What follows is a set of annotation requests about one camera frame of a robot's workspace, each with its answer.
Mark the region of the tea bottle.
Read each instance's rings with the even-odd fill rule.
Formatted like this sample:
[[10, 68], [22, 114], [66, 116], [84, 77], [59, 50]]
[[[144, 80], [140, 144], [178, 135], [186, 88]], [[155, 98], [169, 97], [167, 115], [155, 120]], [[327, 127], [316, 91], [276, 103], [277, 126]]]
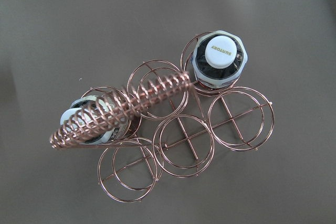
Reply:
[[105, 144], [131, 134], [131, 120], [121, 112], [124, 97], [116, 93], [84, 96], [74, 101], [61, 118], [64, 136], [81, 145]]
[[240, 77], [248, 55], [242, 40], [217, 30], [202, 36], [196, 43], [192, 66], [195, 78], [212, 89], [228, 88]]

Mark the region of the tea bottle far right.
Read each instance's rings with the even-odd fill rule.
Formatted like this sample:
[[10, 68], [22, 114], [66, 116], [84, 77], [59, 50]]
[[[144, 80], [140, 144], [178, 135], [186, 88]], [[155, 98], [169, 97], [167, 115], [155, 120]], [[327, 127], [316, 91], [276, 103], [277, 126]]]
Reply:
[[228, 88], [240, 77], [248, 55], [242, 40], [217, 30], [202, 36], [196, 43], [192, 66], [195, 78], [212, 89]]

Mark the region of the tea bottle far left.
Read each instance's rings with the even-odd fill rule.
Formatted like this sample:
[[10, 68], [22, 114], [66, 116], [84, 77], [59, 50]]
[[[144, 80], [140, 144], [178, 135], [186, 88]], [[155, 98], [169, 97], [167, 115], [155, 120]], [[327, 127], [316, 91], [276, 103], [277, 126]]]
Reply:
[[124, 97], [116, 93], [84, 96], [74, 101], [61, 118], [64, 136], [81, 145], [105, 144], [131, 134], [131, 120], [121, 112]]

